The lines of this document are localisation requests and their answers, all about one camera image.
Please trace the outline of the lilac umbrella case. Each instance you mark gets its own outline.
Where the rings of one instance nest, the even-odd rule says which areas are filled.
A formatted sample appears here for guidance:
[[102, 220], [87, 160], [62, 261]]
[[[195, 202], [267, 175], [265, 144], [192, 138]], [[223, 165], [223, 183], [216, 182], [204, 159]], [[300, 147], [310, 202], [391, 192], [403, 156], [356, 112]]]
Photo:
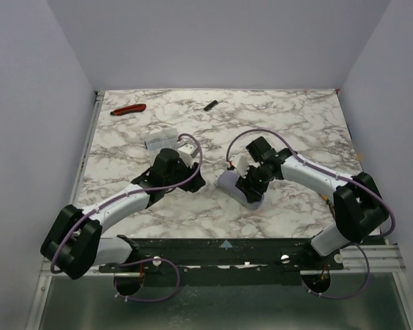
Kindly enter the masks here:
[[237, 173], [226, 170], [218, 177], [217, 186], [245, 208], [257, 210], [262, 205], [264, 198], [262, 197], [260, 201], [248, 202], [245, 194], [236, 187], [239, 178], [240, 176]]

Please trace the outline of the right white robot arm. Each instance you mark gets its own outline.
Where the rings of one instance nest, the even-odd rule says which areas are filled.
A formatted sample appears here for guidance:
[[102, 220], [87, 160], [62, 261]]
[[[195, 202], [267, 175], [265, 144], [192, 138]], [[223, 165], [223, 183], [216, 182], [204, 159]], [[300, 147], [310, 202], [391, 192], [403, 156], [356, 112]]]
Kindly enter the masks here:
[[300, 156], [290, 146], [276, 151], [264, 137], [247, 145], [246, 150], [255, 165], [244, 157], [228, 158], [237, 171], [236, 188], [247, 202], [263, 199], [269, 184], [286, 180], [305, 186], [325, 196], [334, 207], [335, 220], [310, 240], [314, 254], [327, 256], [350, 243], [360, 243], [390, 215], [373, 178], [339, 174]]

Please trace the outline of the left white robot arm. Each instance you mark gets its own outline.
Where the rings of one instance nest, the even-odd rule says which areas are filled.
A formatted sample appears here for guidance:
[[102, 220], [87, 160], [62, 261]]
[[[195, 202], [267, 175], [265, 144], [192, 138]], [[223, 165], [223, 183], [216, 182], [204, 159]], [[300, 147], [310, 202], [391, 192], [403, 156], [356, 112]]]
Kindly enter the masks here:
[[78, 279], [95, 265], [124, 263], [135, 250], [133, 242], [123, 235], [102, 242], [103, 233], [156, 204], [172, 189], [199, 191], [206, 184], [201, 164], [181, 148], [163, 148], [151, 167], [115, 195], [83, 208], [62, 208], [40, 249], [52, 273]]

